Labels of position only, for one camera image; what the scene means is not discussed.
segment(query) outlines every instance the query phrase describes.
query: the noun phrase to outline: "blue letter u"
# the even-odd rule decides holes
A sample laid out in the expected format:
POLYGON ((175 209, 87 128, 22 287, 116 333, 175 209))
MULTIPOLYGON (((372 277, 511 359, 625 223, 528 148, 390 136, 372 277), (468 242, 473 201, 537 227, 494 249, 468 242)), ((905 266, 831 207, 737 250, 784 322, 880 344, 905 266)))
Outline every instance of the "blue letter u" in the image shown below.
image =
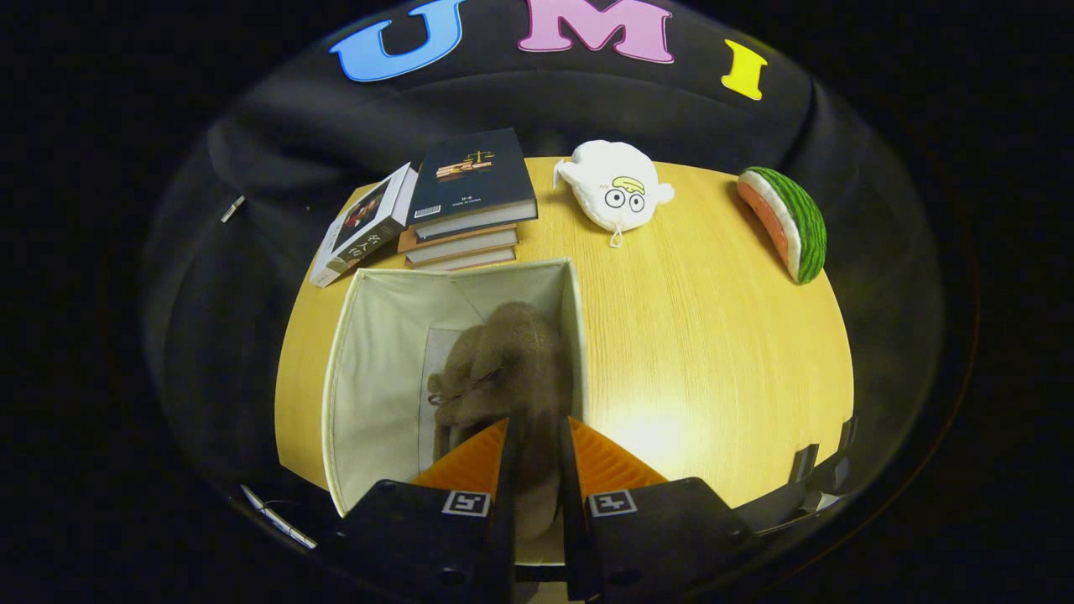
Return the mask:
POLYGON ((380 21, 361 31, 351 33, 332 46, 330 53, 339 54, 339 64, 347 77, 355 82, 376 82, 421 69, 439 60, 454 49, 463 38, 463 26, 459 18, 459 4, 466 0, 434 0, 410 11, 409 15, 422 15, 429 40, 424 44, 402 55, 389 55, 380 32, 392 24, 380 21))

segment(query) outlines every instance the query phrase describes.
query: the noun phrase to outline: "white plush toy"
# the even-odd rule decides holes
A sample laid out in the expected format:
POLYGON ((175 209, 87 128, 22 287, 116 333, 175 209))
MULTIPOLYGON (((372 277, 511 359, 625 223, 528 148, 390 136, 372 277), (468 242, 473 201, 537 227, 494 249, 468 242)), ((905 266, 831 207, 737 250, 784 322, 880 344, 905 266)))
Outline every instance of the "white plush toy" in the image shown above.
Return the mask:
POLYGON ((570 159, 555 164, 552 188, 563 176, 585 215, 613 233, 612 247, 623 244, 624 231, 651 220, 656 206, 674 197, 674 188, 657 179, 649 157, 626 143, 589 141, 570 159))

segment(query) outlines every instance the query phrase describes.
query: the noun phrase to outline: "watermelon plush toy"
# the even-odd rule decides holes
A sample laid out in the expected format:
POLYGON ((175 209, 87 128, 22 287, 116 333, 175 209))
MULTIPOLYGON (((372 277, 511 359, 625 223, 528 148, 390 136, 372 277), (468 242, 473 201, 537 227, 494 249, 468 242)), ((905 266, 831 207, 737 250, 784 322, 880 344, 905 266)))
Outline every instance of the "watermelon plush toy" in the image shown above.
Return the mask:
POLYGON ((770 168, 746 168, 738 192, 765 225, 790 278, 807 284, 824 268, 828 232, 806 189, 770 168))

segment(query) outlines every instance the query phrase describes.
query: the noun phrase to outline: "stack of books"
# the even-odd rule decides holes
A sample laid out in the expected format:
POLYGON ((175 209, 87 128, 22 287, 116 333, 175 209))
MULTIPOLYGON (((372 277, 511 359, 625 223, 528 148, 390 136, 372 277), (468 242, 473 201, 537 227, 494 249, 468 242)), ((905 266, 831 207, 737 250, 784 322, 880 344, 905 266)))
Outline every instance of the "stack of books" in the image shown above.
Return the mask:
POLYGON ((454 271, 518 258, 518 224, 537 199, 511 128, 433 145, 425 154, 400 235, 406 265, 454 271))
POLYGON ((309 277, 325 287, 398 236, 406 265, 455 271, 516 260, 519 222, 537 218, 514 129, 491 130, 430 147, 372 189, 358 189, 329 227, 309 277))

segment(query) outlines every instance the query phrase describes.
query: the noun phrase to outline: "wood grain surface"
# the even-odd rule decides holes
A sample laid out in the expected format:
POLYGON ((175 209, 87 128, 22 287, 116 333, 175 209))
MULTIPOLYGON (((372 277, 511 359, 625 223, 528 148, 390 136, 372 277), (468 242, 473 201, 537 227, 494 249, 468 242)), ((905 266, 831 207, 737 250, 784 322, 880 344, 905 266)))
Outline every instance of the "wood grain surface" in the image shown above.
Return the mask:
MULTIPOLYGON (((836 452, 854 393, 836 296, 823 272, 790 279, 736 177, 657 162, 674 199, 611 248, 566 183, 552 190, 558 159, 526 160, 540 218, 519 226, 518 255, 577 265, 586 423, 669 479, 705 479, 731 507, 785 485, 811 443, 817 463, 836 452)), ((386 247, 360 265, 402 269, 386 247)), ((280 463, 322 488, 324 369, 351 275, 303 283, 277 373, 280 463)))

